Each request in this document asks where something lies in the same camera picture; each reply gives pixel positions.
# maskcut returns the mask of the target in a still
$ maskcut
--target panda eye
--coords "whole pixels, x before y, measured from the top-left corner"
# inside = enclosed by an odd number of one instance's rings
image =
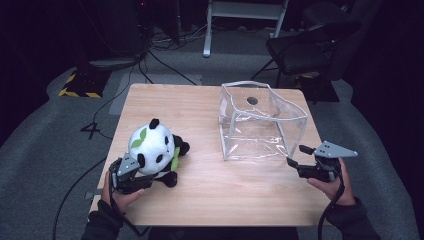
[[[156,163],[160,163],[160,161],[162,161],[162,158],[163,158],[163,155],[159,155],[159,156],[156,158]]]

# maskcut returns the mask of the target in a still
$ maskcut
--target chair seat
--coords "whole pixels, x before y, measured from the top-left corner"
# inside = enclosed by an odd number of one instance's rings
[[[294,43],[295,37],[271,38],[267,49],[279,69],[286,75],[319,72],[331,65],[330,59],[314,43]],[[277,57],[284,51],[284,58]]]
[[[305,26],[316,24],[343,22],[349,19],[349,14],[342,11],[339,6],[331,2],[318,2],[302,11]]]

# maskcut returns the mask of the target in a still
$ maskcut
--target yellow and black hazard tape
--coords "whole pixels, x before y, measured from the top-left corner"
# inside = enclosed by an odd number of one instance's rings
[[[95,92],[95,91],[87,91],[87,90],[78,90],[75,88],[77,84],[75,83],[75,76],[77,75],[76,72],[73,72],[71,76],[66,80],[65,85],[63,86],[62,90],[59,92],[59,96],[70,96],[70,97],[91,97],[91,98],[101,98],[102,92]]]

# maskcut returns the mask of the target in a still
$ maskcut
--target hand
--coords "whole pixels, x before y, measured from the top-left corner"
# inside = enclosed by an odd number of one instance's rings
[[[352,193],[352,186],[350,184],[350,178],[349,174],[347,173],[346,165],[342,158],[339,158],[341,169],[342,169],[342,175],[343,175],[343,181],[345,185],[345,190],[343,192],[343,195],[340,197],[340,199],[337,201],[338,205],[355,205],[355,198],[353,197]],[[322,182],[315,178],[308,178],[307,182],[311,184],[312,186],[318,188],[319,190],[323,191],[325,195],[331,200],[334,198],[334,196],[337,193],[337,189],[340,186],[340,179],[337,178],[333,182]]]
[[[116,205],[118,205],[119,211],[121,213],[125,213],[128,209],[128,205],[137,199],[140,198],[141,194],[144,192],[144,189],[140,189],[137,192],[133,192],[131,194],[121,194],[118,191],[114,191],[112,193],[112,197],[116,202]],[[106,172],[105,176],[105,184],[103,186],[102,190],[102,196],[101,199],[105,201],[110,206],[110,197],[109,197],[109,171]]]

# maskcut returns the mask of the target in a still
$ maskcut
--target panda ear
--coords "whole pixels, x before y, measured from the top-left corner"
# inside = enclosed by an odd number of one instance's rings
[[[144,168],[146,165],[146,160],[144,159],[144,155],[142,153],[139,153],[137,155],[137,161],[140,164],[140,168]]]
[[[153,118],[149,124],[150,129],[155,129],[159,125],[159,119]]]

